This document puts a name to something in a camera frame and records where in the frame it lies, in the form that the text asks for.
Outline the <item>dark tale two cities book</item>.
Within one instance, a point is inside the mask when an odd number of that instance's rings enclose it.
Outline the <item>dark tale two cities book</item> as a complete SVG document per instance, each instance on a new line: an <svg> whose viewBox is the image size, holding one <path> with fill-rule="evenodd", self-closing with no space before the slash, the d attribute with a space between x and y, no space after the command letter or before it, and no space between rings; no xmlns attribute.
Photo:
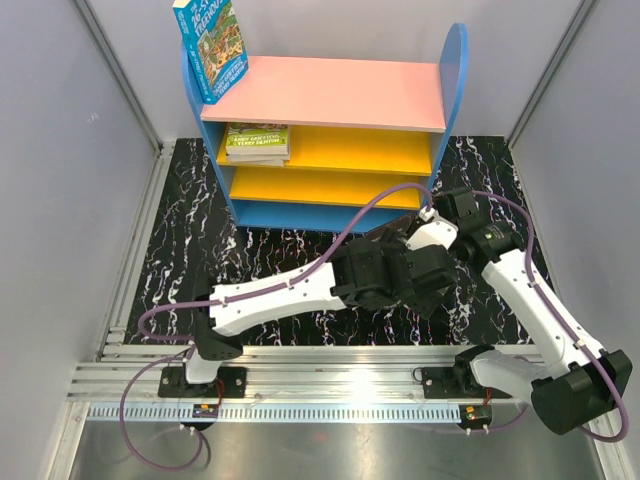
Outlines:
<svg viewBox="0 0 640 480"><path fill-rule="evenodd" d="M389 221L364 234L367 240L382 243L406 241L420 226L420 219L416 213L408 213Z"/></svg>

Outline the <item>green storey treehouse book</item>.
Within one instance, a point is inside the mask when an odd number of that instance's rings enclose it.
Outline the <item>green storey treehouse book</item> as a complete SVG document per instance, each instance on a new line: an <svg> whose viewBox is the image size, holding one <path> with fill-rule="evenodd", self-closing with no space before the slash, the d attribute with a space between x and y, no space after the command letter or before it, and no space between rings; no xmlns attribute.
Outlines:
<svg viewBox="0 0 640 480"><path fill-rule="evenodd" d="M289 151L290 130L285 124L229 123L225 148L230 155L284 155Z"/></svg>

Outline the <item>light blue treehouse book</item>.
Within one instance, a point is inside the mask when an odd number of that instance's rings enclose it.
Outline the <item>light blue treehouse book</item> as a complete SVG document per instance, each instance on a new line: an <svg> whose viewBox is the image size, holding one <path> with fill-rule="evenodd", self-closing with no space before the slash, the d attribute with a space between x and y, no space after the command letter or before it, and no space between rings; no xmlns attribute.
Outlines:
<svg viewBox="0 0 640 480"><path fill-rule="evenodd" d="M174 1L173 12L205 104L216 104L248 71L230 0Z"/></svg>

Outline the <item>blue back cover book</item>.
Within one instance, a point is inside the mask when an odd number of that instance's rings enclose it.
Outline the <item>blue back cover book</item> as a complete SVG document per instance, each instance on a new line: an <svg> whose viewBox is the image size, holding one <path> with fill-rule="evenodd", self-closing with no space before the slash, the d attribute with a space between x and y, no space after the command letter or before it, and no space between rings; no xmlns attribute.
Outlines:
<svg viewBox="0 0 640 480"><path fill-rule="evenodd" d="M282 167L289 160L289 155L226 155L225 160L234 165L262 165Z"/></svg>

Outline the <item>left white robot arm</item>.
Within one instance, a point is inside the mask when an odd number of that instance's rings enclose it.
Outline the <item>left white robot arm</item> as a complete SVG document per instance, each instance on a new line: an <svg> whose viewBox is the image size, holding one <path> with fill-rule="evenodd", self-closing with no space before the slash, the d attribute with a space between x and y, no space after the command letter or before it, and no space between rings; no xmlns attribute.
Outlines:
<svg viewBox="0 0 640 480"><path fill-rule="evenodd" d="M328 261L258 281L222 285L199 309L195 351L180 367L165 367L162 398L236 397L239 374L223 362L242 355L241 334L262 323L313 311L404 305L428 317L456 281L448 240L414 235L409 241L356 238Z"/></svg>

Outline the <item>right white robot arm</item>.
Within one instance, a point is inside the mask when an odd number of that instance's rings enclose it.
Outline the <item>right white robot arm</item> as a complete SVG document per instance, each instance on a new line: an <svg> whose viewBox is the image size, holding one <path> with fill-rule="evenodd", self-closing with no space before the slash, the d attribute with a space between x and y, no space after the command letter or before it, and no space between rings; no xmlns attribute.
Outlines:
<svg viewBox="0 0 640 480"><path fill-rule="evenodd" d="M580 429L601 442L622 441L630 429L622 396L631 360L621 350L607 351L576 321L534 266L533 244L483 215L479 195L459 188L429 198L411 247L442 247L480 275L526 329L544 364L475 346L456 356L454 388L465 397L495 389L524 401L557 435Z"/></svg>

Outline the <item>blue pink yellow bookshelf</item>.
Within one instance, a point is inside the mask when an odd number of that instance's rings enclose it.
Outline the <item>blue pink yellow bookshelf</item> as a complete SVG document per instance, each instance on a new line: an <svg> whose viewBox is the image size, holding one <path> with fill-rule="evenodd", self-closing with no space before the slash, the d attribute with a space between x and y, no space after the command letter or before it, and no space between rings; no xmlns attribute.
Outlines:
<svg viewBox="0 0 640 480"><path fill-rule="evenodd" d="M425 203L463 99L467 27L450 28L435 63L253 56L243 78L206 104L189 63L191 110L234 222L243 227L363 233ZM282 166L224 156L232 122L290 129Z"/></svg>

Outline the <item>black marble pattern mat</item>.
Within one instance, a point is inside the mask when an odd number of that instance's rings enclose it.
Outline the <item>black marble pattern mat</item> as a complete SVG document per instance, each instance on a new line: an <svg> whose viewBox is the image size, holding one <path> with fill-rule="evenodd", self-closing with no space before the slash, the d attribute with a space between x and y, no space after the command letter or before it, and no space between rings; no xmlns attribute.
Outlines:
<svg viewBox="0 0 640 480"><path fill-rule="evenodd" d="M436 190L468 186L481 192L481 211L527 235L525 197L504 139L454 136ZM305 264L332 243L330 233L239 228L204 144L177 142L133 297L124 341L178 343L195 314L184 303L217 284L241 283ZM454 294L423 319L409 310L312 312L272 321L243 334L247 345L381 346L528 344L531 337L480 278L459 266Z"/></svg>

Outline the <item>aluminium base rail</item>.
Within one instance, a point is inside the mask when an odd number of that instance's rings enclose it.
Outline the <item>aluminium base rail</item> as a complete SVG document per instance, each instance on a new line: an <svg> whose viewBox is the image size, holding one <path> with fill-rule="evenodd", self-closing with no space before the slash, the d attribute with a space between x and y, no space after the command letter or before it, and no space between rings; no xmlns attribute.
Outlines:
<svg viewBox="0 0 640 480"><path fill-rule="evenodd" d="M448 366L463 346L248 346L231 367L246 369L244 403L406 404L423 401L421 367ZM155 401L155 360L176 347L123 346L77 365L70 401Z"/></svg>

